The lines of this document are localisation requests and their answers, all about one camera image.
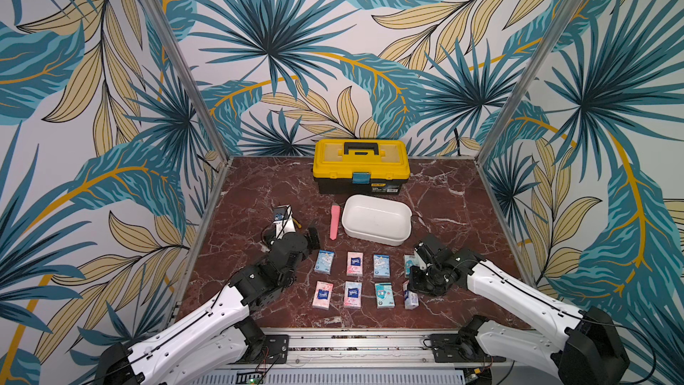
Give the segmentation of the teal cartoon tissue pack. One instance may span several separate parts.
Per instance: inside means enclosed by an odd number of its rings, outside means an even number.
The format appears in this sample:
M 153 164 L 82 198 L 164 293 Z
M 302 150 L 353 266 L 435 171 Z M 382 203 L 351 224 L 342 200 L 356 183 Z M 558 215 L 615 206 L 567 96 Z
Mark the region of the teal cartoon tissue pack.
M 418 265 L 419 262 L 415 255 L 404 255 L 404 276 L 409 278 L 411 275 L 411 268 Z

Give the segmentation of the light blue cartoon tissue pack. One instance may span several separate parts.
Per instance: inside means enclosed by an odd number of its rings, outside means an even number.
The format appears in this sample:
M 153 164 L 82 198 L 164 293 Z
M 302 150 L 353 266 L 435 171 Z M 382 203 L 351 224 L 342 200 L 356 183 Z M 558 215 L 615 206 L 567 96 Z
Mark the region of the light blue cartoon tissue pack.
M 334 258 L 334 252 L 320 250 L 315 262 L 315 272 L 319 274 L 330 274 Z

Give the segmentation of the pink tempo tissue pack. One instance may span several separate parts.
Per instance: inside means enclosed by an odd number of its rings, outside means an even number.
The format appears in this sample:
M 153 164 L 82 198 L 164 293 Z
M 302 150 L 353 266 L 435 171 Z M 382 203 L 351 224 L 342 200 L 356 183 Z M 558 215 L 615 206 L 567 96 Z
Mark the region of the pink tempo tissue pack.
M 363 275 L 363 253 L 349 251 L 347 253 L 347 276 Z
M 409 281 L 405 281 L 403 284 L 403 295 L 404 295 L 404 308 L 407 310 L 413 310 L 418 308 L 420 305 L 419 296 L 417 293 L 412 292 L 409 288 Z
M 312 307 L 318 309 L 328 310 L 331 306 L 331 296 L 334 285 L 319 281 L 315 286 L 315 294 L 313 295 Z
M 345 308 L 361 308 L 363 284 L 359 282 L 345 282 L 343 306 Z

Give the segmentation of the blue white tissue pack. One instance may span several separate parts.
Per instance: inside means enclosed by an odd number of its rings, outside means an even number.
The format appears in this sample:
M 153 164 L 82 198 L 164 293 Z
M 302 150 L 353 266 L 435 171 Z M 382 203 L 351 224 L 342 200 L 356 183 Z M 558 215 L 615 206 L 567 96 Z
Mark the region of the blue white tissue pack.
M 373 276 L 375 278 L 390 278 L 390 257 L 388 255 L 373 255 Z

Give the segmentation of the teal green tissue pack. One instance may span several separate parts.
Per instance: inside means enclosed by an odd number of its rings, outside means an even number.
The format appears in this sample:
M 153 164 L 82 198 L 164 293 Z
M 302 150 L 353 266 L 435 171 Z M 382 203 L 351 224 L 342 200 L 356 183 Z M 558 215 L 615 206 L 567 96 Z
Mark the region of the teal green tissue pack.
M 395 307 L 395 296 L 391 283 L 375 283 L 374 290 L 377 308 Z

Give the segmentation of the white plastic storage box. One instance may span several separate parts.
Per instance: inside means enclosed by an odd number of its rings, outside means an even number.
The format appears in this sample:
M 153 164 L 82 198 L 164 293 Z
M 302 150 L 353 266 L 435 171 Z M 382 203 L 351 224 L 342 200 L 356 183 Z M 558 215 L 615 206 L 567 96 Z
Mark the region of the white plastic storage box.
M 341 223 L 349 237 L 397 247 L 411 236 L 412 216 L 400 201 L 356 194 L 346 201 Z

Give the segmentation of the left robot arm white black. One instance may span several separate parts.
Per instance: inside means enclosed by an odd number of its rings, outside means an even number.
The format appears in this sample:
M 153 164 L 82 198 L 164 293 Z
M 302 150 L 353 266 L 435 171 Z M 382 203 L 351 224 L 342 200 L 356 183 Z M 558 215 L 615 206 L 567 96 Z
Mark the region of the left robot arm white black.
M 260 363 L 267 339 L 252 314 L 294 285 L 297 267 L 319 248 L 313 227 L 284 233 L 182 320 L 129 348 L 115 343 L 103 351 L 92 382 L 188 384 L 221 365 Z

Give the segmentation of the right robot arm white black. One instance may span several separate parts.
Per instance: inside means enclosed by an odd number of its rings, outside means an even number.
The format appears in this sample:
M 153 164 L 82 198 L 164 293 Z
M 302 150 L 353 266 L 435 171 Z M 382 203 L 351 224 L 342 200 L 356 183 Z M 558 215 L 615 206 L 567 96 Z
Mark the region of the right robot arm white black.
M 531 327 L 524 331 L 474 315 L 457 333 L 430 336 L 436 362 L 506 358 L 564 384 L 618 384 L 623 379 L 630 360 L 617 325 L 603 310 L 582 310 L 553 299 L 475 251 L 451 251 L 434 235 L 426 236 L 414 251 L 422 263 L 411 267 L 409 292 L 441 297 L 461 288 Z

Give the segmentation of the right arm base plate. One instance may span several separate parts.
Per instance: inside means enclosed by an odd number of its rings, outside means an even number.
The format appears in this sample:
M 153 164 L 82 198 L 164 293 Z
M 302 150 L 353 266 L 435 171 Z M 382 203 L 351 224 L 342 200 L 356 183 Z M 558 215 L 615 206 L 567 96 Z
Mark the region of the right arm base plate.
M 477 344 L 474 337 L 461 336 L 458 333 L 431 334 L 423 342 L 433 355 L 434 361 L 442 363 L 479 363 L 490 365 L 502 363 L 506 358 L 486 354 Z

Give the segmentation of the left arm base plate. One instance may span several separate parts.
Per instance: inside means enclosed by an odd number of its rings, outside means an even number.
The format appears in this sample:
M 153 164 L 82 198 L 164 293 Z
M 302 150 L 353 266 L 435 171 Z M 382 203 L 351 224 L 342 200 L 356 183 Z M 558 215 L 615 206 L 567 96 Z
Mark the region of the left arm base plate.
M 235 365 L 284 365 L 288 361 L 290 336 L 286 334 L 265 335 L 248 344 L 245 354 Z

